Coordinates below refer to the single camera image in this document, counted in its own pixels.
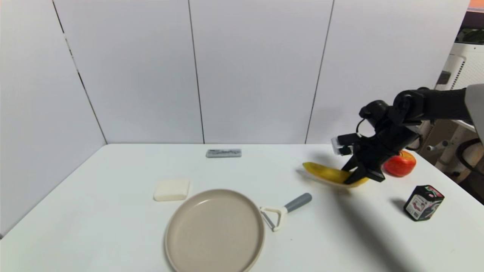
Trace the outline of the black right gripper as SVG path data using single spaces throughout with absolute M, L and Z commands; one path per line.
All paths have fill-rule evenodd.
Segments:
M 363 178 L 385 180 L 383 165 L 398 157 L 401 151 L 420 136 L 418 127 L 385 127 L 373 136 L 362 137 L 354 145 L 353 156 L 341 168 L 350 175 L 344 184 L 355 184 Z

